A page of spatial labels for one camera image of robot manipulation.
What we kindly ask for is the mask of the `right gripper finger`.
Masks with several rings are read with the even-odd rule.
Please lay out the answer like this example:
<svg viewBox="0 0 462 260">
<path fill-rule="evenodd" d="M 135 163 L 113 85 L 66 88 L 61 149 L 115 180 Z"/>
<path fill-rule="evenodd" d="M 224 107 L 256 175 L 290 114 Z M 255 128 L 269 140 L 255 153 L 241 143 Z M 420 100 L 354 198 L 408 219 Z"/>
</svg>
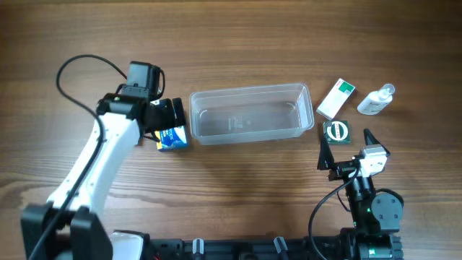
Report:
<svg viewBox="0 0 462 260">
<path fill-rule="evenodd" d="M 330 170 L 335 167 L 335 159 L 332 155 L 327 138 L 321 138 L 320 154 L 318 158 L 318 170 Z"/>
<path fill-rule="evenodd" d="M 391 153 L 390 151 L 383 146 L 372 134 L 372 132 L 369 129 L 364 129 L 363 130 L 364 138 L 365 138 L 365 144 L 368 145 L 380 145 L 384 150 L 385 150 L 385 155 L 390 156 Z"/>
</svg>

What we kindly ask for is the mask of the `blue yellow VapoDrops box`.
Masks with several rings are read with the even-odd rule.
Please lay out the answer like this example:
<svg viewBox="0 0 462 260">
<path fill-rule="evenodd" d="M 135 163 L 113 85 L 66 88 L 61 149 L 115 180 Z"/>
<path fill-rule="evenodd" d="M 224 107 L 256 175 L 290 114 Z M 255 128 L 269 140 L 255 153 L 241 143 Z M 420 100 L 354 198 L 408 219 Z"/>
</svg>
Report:
<svg viewBox="0 0 462 260">
<path fill-rule="evenodd" d="M 156 131 L 155 136 L 159 139 L 157 150 L 164 152 L 186 148 L 188 146 L 188 138 L 186 135 L 185 126 L 179 126 L 168 130 Z"/>
</svg>

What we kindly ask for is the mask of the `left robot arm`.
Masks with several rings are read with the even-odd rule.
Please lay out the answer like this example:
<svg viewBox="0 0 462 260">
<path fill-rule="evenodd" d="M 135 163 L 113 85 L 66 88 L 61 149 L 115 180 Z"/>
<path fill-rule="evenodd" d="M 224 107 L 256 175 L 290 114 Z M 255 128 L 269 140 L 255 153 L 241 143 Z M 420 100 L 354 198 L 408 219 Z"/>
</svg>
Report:
<svg viewBox="0 0 462 260">
<path fill-rule="evenodd" d="M 164 99 L 165 73 L 133 61 L 126 83 L 85 110 L 95 120 L 90 138 L 63 183 L 45 204 L 30 204 L 21 217 L 27 259 L 153 259 L 146 233 L 107 234 L 100 221 L 106 197 L 127 154 L 143 138 L 184 126 L 180 98 Z"/>
</svg>

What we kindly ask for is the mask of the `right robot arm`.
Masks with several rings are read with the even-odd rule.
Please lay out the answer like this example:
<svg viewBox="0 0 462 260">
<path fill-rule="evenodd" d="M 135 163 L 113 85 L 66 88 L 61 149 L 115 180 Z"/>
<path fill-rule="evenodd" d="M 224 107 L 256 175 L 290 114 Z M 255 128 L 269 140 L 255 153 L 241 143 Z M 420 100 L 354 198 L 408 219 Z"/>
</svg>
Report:
<svg viewBox="0 0 462 260">
<path fill-rule="evenodd" d="M 308 236 L 319 259 L 402 259 L 400 230 L 404 213 L 403 197 L 389 188 L 374 187 L 372 177 L 385 170 L 390 152 L 371 133 L 363 131 L 365 146 L 351 160 L 337 162 L 326 137 L 321 139 L 318 170 L 327 170 L 330 181 L 343 183 L 325 195 L 309 219 Z M 313 220 L 332 196 L 345 190 L 353 227 L 345 227 L 334 237 L 315 237 Z"/>
</svg>

